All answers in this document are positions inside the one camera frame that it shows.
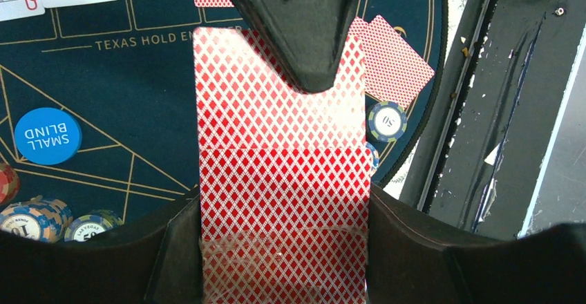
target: gray floor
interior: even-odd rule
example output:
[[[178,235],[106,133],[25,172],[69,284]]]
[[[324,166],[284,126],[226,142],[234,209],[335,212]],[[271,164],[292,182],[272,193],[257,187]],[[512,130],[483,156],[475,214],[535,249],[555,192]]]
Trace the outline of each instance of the gray floor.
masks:
[[[586,28],[520,237],[586,220],[585,35]]]

